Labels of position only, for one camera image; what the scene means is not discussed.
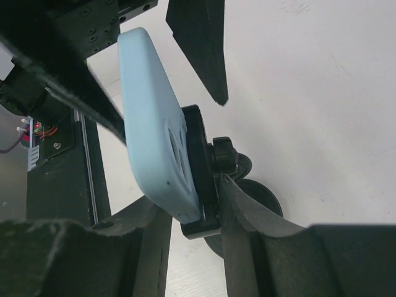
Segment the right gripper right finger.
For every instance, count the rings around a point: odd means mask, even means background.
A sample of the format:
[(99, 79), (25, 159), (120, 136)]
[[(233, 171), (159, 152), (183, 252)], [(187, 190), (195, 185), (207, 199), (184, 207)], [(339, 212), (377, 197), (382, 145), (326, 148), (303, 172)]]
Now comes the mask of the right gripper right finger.
[(394, 296), (393, 225), (302, 227), (219, 182), (229, 296)]

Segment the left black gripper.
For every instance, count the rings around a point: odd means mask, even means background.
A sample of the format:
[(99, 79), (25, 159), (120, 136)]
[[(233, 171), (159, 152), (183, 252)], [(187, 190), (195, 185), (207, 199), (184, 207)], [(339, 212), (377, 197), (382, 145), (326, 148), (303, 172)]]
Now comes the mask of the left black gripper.
[[(158, 5), (157, 1), (1, 1), (11, 21), (25, 20), (31, 4), (45, 14), (82, 59), (115, 44), (120, 25)], [(1, 41), (23, 68), (64, 104), (102, 125), (126, 143), (124, 120), (87, 65), (55, 30), (48, 33), (1, 31)]]

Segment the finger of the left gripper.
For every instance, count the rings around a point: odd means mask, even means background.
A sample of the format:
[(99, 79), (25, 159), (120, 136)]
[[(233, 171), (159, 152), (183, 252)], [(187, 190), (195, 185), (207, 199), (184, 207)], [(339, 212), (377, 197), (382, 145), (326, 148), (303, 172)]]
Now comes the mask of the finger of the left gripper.
[(225, 1), (169, 1), (166, 22), (210, 96), (219, 105), (225, 105), (228, 101)]

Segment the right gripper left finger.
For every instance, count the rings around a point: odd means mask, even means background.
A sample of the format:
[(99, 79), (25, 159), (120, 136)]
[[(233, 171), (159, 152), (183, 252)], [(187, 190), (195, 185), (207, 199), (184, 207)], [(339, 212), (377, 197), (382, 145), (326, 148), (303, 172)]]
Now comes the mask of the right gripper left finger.
[(87, 228), (1, 223), (2, 296), (163, 296), (172, 219), (146, 197)]

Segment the black phone stand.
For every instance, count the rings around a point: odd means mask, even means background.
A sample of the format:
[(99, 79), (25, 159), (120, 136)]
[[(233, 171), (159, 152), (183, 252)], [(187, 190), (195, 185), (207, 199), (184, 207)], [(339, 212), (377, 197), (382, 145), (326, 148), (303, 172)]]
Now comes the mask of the black phone stand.
[(229, 137), (214, 138), (207, 142), (202, 114), (197, 105), (182, 108), (186, 121), (186, 147), (193, 184), (199, 198), (203, 219), (181, 225), (188, 239), (204, 238), (209, 248), (223, 257), (220, 234), (219, 174), (227, 174), (249, 197), (283, 216), (278, 199), (270, 189), (257, 181), (247, 179), (252, 161), (233, 147)]

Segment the blue case black phone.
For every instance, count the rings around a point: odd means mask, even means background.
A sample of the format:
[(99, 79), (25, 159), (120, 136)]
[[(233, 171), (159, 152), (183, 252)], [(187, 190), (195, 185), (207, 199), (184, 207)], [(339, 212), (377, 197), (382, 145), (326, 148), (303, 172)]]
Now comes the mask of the blue case black phone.
[(136, 183), (182, 224), (202, 219), (183, 111), (144, 28), (118, 36), (126, 146)]

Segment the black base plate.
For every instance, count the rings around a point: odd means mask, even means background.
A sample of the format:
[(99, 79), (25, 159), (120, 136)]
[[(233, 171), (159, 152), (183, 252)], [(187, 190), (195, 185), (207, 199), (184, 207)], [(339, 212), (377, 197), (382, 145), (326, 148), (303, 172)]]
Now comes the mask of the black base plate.
[(26, 218), (68, 218), (91, 227), (110, 217), (96, 123), (75, 110), (57, 125), (34, 121), (40, 158), (27, 171)]

